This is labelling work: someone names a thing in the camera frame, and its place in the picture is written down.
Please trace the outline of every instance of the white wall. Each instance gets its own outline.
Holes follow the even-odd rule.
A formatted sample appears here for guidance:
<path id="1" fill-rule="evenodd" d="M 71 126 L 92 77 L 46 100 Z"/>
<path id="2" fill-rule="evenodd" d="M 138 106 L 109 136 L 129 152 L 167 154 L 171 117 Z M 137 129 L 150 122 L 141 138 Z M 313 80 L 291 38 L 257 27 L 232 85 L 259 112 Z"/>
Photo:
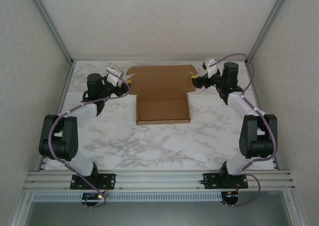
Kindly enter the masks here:
<path id="1" fill-rule="evenodd" d="M 75 59 L 248 53 L 276 0 L 42 0 Z"/>
<path id="2" fill-rule="evenodd" d="M 278 117 L 279 157 L 319 225 L 319 0 L 288 0 L 256 60 L 263 110 Z"/>
<path id="3" fill-rule="evenodd" d="M 30 0 L 0 0 L 0 225 L 39 163 L 43 118 L 54 113 L 67 64 Z"/>

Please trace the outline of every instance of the gray floor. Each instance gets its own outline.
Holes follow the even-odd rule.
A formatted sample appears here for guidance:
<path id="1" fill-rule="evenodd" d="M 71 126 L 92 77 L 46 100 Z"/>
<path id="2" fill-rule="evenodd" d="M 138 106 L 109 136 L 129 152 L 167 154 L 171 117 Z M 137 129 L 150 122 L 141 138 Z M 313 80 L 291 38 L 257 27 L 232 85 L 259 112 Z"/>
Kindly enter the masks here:
<path id="1" fill-rule="evenodd" d="M 255 193 L 242 192 L 240 201 Z M 225 208 L 220 202 L 107 203 L 84 209 L 80 203 L 34 203 L 29 226 L 290 226 L 281 192 L 262 192 L 254 203 Z"/>

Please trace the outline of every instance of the aluminum frame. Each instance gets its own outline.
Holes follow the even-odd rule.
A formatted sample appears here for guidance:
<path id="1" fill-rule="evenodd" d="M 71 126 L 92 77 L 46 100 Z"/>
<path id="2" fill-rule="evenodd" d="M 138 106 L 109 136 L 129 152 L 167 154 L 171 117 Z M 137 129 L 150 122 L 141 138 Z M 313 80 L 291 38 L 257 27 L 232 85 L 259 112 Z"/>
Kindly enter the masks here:
<path id="1" fill-rule="evenodd" d="M 64 84 L 63 84 L 62 93 L 61 93 L 57 108 L 55 110 L 55 114 L 60 114 L 62 112 L 62 108 L 63 108 L 64 101 L 65 101 L 65 98 L 66 98 L 66 94 L 68 92 L 68 89 L 69 89 L 69 86 L 70 86 L 70 83 L 71 83 L 71 79 L 72 79 L 72 76 L 73 76 L 75 65 L 76 65 L 76 61 L 73 62 L 70 65 L 70 68 L 69 68 L 69 70 L 67 72 L 67 75 L 65 77 L 65 81 L 64 81 Z"/>
<path id="2" fill-rule="evenodd" d="M 274 4 L 272 10 L 270 11 L 260 33 L 257 36 L 256 41 L 254 42 L 253 47 L 251 48 L 249 52 L 249 58 L 254 59 L 257 52 L 259 51 L 261 45 L 263 44 L 264 40 L 266 39 L 270 29 L 274 25 L 277 16 L 281 12 L 282 8 L 284 7 L 287 0 L 276 0 L 276 3 Z"/>
<path id="3" fill-rule="evenodd" d="M 47 10 L 45 9 L 43 3 L 41 0 L 31 0 L 37 9 L 39 15 L 41 16 L 43 23 L 45 24 L 46 28 L 52 35 L 53 39 L 55 40 L 57 46 L 59 47 L 60 51 L 62 52 L 65 60 L 69 63 L 69 65 L 72 65 L 73 59 L 71 58 L 71 55 L 69 54 L 68 49 L 66 48 L 65 44 L 63 43 L 62 38 L 60 37 L 60 34 L 56 30 Z"/>
<path id="4" fill-rule="evenodd" d="M 9 226 L 25 226 L 32 207 L 33 192 L 22 192 Z"/>
<path id="5" fill-rule="evenodd" d="M 91 194 L 83 196 L 83 192 L 38 192 L 34 193 L 33 202 L 85 202 L 85 198 Z M 106 200 L 109 203 L 128 202 L 220 202 L 221 192 L 111 192 L 107 194 Z M 103 199 L 90 200 L 89 202 L 101 202 Z"/>
<path id="6" fill-rule="evenodd" d="M 248 171 L 254 174 L 261 184 L 261 190 L 295 190 L 289 171 Z M 203 173 L 218 173 L 218 171 L 109 171 L 101 170 L 101 174 L 116 174 L 116 184 L 113 192 L 199 192 L 226 191 L 225 189 L 206 190 L 200 183 Z M 92 190 L 71 190 L 72 173 L 68 170 L 43 170 L 29 172 L 22 192 L 92 192 Z M 247 189 L 242 191 L 257 191 L 257 182 L 248 177 Z"/>

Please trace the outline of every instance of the metal rail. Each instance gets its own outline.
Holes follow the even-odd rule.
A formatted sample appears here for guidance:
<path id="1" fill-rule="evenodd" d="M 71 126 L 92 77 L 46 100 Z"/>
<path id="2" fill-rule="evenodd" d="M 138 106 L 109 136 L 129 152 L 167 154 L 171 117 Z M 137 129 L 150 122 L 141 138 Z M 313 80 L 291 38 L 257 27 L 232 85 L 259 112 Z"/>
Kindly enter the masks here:
<path id="1" fill-rule="evenodd" d="M 48 12 L 46 11 L 43 3 L 41 0 L 31 0 L 35 6 L 35 8 L 37 9 L 39 15 L 41 16 L 43 23 L 45 24 L 46 28 L 48 29 L 48 31 L 50 32 L 50 34 L 52 35 L 53 39 L 55 40 L 57 46 L 59 47 L 59 49 L 61 50 L 65 60 L 69 63 L 69 65 L 72 65 L 72 58 L 66 48 L 66 46 L 64 45 L 62 38 L 60 37 L 58 31 L 56 30 Z"/>
<path id="2" fill-rule="evenodd" d="M 263 44 L 264 40 L 266 39 L 271 27 L 274 25 L 277 16 L 279 15 L 280 11 L 282 10 L 284 4 L 287 0 L 276 0 L 275 5 L 273 6 L 272 10 L 270 11 L 263 28 L 261 29 L 253 47 L 251 48 L 249 52 L 249 57 L 251 59 L 254 59 L 257 52 L 259 51 L 261 45 Z"/>
<path id="3" fill-rule="evenodd" d="M 116 174 L 113 192 L 193 192 L 225 191 L 206 190 L 200 183 L 203 173 L 218 171 L 100 171 L 102 174 Z M 249 171 L 261 184 L 261 190 L 294 190 L 295 186 L 289 171 Z M 72 174 L 68 170 L 43 170 L 30 172 L 23 186 L 23 192 L 91 192 L 92 190 L 71 190 Z M 257 182 L 247 178 L 249 188 L 243 191 L 258 190 Z"/>

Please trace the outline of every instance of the black mounting bracket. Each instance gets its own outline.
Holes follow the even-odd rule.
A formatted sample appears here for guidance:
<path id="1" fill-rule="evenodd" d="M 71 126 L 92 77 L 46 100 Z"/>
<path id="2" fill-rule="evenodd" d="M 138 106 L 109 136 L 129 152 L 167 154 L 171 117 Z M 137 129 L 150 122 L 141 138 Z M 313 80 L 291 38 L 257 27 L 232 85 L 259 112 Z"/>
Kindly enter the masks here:
<path id="1" fill-rule="evenodd" d="M 247 189 L 248 183 L 245 175 L 229 175 L 226 179 L 222 179 L 219 173 L 205 173 L 204 179 L 200 181 L 206 190 L 225 189 L 225 191 L 233 189 Z"/>
<path id="2" fill-rule="evenodd" d="M 99 190 L 113 190 L 115 186 L 116 174 L 98 174 L 97 182 L 94 185 Z M 70 189 L 72 190 L 91 190 L 92 188 L 84 182 L 79 176 L 73 175 Z"/>

